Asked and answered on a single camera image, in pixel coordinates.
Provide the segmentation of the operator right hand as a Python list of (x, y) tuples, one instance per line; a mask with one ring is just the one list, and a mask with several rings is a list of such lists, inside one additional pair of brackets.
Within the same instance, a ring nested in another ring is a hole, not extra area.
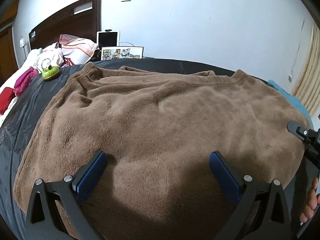
[(302, 224), (306, 223), (314, 216), (315, 209), (319, 205), (319, 194), (316, 194), (318, 184), (319, 179), (316, 177), (312, 182), (311, 189), (308, 191), (305, 206), (303, 207), (303, 211), (299, 218)]

